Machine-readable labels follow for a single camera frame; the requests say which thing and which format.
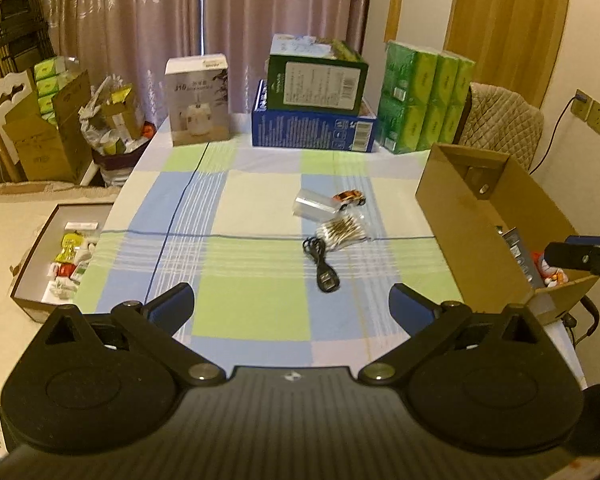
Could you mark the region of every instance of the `white wall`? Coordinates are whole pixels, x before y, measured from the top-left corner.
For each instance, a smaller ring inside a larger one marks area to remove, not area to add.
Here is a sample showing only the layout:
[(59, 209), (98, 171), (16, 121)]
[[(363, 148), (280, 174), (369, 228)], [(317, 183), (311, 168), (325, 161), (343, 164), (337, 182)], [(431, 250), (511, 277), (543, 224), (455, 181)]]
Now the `white wall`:
[[(544, 136), (534, 164), (545, 152), (555, 121), (576, 88), (600, 101), (600, 0), (570, 0), (560, 52), (542, 106)], [(598, 134), (567, 112), (550, 154), (534, 176), (578, 232), (600, 234)], [(600, 310), (600, 282), (590, 297)], [(573, 313), (578, 319), (576, 333), (583, 333), (590, 317), (581, 307)], [(587, 381), (600, 382), (600, 327), (577, 350)]]
[[(446, 25), (452, 0), (402, 0), (398, 41), (433, 48), (445, 43)], [(384, 76), (384, 27), (389, 0), (370, 0), (362, 56), (369, 63), (365, 97), (378, 110), (380, 87)]]

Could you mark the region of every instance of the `plaid tablecloth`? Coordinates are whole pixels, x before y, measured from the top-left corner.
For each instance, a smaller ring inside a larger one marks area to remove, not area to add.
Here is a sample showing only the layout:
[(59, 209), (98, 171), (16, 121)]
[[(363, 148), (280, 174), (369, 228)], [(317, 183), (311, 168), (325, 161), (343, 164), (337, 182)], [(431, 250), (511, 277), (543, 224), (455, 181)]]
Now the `plaid tablecloth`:
[[(394, 283), (435, 302), (461, 299), (414, 197), (428, 152), (253, 148), (250, 116), (233, 119), (232, 140), (195, 146), (173, 148), (168, 121), (160, 128), (107, 220), (75, 298), (83, 312), (188, 282), (195, 312), (175, 337), (227, 373), (348, 365), (356, 374), (408, 338), (389, 314)], [(328, 255), (341, 280), (331, 294), (302, 252), (316, 224), (291, 213), (301, 188), (367, 197), (376, 239)]]

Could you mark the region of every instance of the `electrical outlet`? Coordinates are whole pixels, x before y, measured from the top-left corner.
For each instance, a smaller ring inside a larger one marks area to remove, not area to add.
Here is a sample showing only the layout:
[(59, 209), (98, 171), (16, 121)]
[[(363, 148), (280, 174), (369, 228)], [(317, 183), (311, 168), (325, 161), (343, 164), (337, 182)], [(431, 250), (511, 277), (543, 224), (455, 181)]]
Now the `electrical outlet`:
[(591, 110), (591, 105), (593, 104), (593, 99), (586, 95), (579, 88), (576, 90), (576, 94), (582, 94), (587, 98), (587, 102), (583, 103), (582, 101), (578, 101), (577, 99), (571, 103), (571, 113), (575, 115), (577, 118), (583, 121), (587, 121), (587, 116), (589, 115), (589, 111)]
[(598, 101), (593, 101), (591, 105), (587, 124), (594, 132), (600, 135), (600, 103)]

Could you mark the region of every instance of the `beige floor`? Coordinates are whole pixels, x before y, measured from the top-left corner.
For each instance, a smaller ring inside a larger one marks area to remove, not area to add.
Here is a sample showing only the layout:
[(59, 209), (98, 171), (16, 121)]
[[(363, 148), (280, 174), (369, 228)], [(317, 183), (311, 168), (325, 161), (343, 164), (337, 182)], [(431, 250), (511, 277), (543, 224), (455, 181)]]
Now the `beige floor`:
[(112, 202), (117, 193), (114, 188), (71, 188), (61, 184), (43, 192), (0, 195), (0, 390), (40, 327), (9, 298), (13, 280), (10, 266), (16, 266), (29, 251), (58, 203)]

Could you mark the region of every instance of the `pink curtain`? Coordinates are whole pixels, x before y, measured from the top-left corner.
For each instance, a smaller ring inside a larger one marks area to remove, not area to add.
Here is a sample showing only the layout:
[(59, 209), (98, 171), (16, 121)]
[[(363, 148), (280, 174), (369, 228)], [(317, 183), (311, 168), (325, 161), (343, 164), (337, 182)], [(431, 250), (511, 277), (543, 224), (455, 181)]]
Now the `pink curtain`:
[(272, 34), (347, 39), (351, 0), (203, 1), (204, 50), (227, 56), (234, 112), (251, 109), (257, 83), (266, 77)]
[(75, 56), (92, 85), (107, 74), (138, 88), (158, 125), (170, 57), (200, 54), (200, 0), (42, 0), (56, 53)]
[(133, 82), (149, 118), (167, 115), (161, 84), (170, 57), (222, 52), (230, 107), (250, 110), (266, 75), (271, 35), (347, 40), (360, 50), (368, 0), (43, 0), (58, 54), (75, 56), (92, 84), (109, 73)]

